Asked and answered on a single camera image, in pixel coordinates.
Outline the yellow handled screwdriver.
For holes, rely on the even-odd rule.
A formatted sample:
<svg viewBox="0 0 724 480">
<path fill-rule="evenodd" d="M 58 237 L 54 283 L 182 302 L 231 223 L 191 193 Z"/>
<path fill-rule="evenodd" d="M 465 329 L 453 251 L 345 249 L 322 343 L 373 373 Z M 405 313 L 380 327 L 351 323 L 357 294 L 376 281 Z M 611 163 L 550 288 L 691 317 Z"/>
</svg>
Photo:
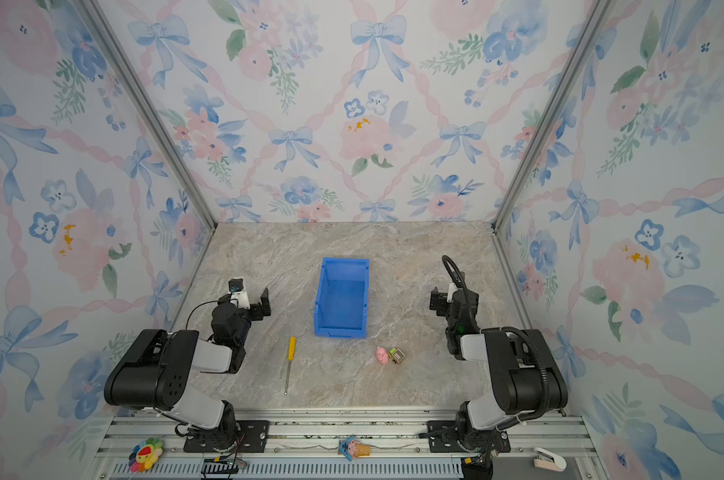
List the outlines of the yellow handled screwdriver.
<svg viewBox="0 0 724 480">
<path fill-rule="evenodd" d="M 287 353 L 287 367 L 286 367 L 286 373 L 285 373 L 285 386 L 284 386 L 285 395 L 287 395 L 289 393 L 290 377 L 291 377 L 293 362 L 295 359 L 296 349 L 297 349 L 297 337 L 291 336 L 289 339 L 288 353 Z"/>
</svg>

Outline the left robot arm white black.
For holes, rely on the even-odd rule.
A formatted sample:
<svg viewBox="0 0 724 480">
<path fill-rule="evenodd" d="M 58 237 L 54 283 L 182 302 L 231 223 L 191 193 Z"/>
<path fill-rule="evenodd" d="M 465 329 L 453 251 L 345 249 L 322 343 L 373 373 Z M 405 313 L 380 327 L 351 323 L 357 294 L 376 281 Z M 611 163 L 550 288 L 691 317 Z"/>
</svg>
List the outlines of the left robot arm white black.
<svg viewBox="0 0 724 480">
<path fill-rule="evenodd" d="M 252 303 L 243 281 L 233 279 L 229 293 L 215 304 L 207 340 L 191 329 L 143 330 L 110 373 L 104 398 L 112 406 L 151 409 L 174 420 L 186 453 L 263 453 L 270 422 L 237 419 L 230 402 L 202 392 L 189 378 L 194 371 L 240 371 L 252 324 L 271 315 L 269 291 Z"/>
</svg>

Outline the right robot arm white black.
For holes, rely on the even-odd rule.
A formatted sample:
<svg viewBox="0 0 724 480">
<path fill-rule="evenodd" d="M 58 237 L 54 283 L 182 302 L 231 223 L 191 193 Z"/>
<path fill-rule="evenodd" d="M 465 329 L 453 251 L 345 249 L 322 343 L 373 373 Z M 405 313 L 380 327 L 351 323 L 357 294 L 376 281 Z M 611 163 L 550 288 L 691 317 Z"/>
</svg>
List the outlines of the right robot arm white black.
<svg viewBox="0 0 724 480">
<path fill-rule="evenodd" d="M 569 402 L 564 375 L 541 331 L 481 329 L 478 305 L 477 293 L 455 285 L 430 293 L 429 309 L 447 320 L 449 353 L 459 361 L 484 363 L 490 376 L 487 391 L 464 402 L 454 421 L 427 423 L 419 436 L 429 441 L 433 453 L 509 453 L 509 429 Z"/>
</svg>

